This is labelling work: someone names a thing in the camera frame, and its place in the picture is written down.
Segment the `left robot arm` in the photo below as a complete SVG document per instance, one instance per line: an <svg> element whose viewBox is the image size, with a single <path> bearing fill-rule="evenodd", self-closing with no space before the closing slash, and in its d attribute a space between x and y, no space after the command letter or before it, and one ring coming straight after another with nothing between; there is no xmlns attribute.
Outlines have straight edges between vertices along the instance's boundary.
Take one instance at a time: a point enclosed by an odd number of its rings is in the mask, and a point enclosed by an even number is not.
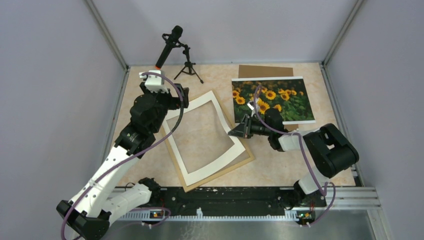
<svg viewBox="0 0 424 240"><path fill-rule="evenodd" d="M60 237L66 239L65 228L70 227L77 238L100 240L109 227L120 217L138 206L154 207L160 202L160 186L152 178L143 178L129 190L111 198L117 183L143 155L170 137L167 134L156 140L166 115L170 110L179 114L180 123L184 110L189 106L189 88L172 84L177 96L166 87L154 92L141 83L143 94L138 96L130 109L130 122L120 132L108 156L93 177L70 200L61 200L56 211L63 218Z"/></svg>

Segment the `white paper mat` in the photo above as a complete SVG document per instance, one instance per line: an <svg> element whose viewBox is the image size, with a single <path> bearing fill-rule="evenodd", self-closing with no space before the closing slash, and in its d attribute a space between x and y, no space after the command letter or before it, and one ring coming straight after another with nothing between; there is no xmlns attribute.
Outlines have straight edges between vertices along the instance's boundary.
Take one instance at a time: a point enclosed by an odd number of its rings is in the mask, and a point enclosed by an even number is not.
<svg viewBox="0 0 424 240"><path fill-rule="evenodd" d="M230 127L232 125L227 123L227 115L225 111L221 108L221 102L217 99L213 90L210 90L207 93L190 101L188 108L184 112L188 113L209 102L213 104L223 130L225 132L229 132ZM168 148L171 159L177 170L178 177L180 178L181 184L184 188L190 190L190 186L192 185L195 188L200 186L202 184L202 181L205 181L207 178L212 177L214 174L218 173L218 171L220 171L228 164L230 164L233 160L235 160L243 152L247 151L247 148L237 137L231 136L230 140L233 142L233 145L227 151L225 151L222 155L220 155L211 163L191 173L187 171L187 168L184 164L183 158L181 157L180 151L173 136L170 135L165 140L165 144Z"/></svg>

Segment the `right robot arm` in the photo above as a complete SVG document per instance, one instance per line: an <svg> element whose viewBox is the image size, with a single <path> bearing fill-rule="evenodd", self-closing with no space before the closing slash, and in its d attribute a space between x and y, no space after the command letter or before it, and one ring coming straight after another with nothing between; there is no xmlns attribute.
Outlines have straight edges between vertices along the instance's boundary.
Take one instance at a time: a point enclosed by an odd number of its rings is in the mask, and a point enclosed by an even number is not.
<svg viewBox="0 0 424 240"><path fill-rule="evenodd" d="M227 134L243 139L266 136L271 148L278 152L300 150L303 155L309 152L314 166L308 164L308 173L293 185L293 200L299 206L307 206L314 193L331 178L359 161L358 151L334 124L315 130L289 131L274 108L266 110L264 118L246 114Z"/></svg>

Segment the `sunflower photo print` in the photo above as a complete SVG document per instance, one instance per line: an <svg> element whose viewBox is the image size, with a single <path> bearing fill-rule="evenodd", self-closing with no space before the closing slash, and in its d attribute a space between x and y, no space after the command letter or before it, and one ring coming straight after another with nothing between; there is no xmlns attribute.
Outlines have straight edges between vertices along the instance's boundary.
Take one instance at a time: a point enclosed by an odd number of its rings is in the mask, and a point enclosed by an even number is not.
<svg viewBox="0 0 424 240"><path fill-rule="evenodd" d="M316 122L302 76L233 78L231 85L236 123L240 123L244 115L252 113L248 102L254 100L258 86L261 86L261 93L257 110L261 117L266 110L276 109L285 125Z"/></svg>

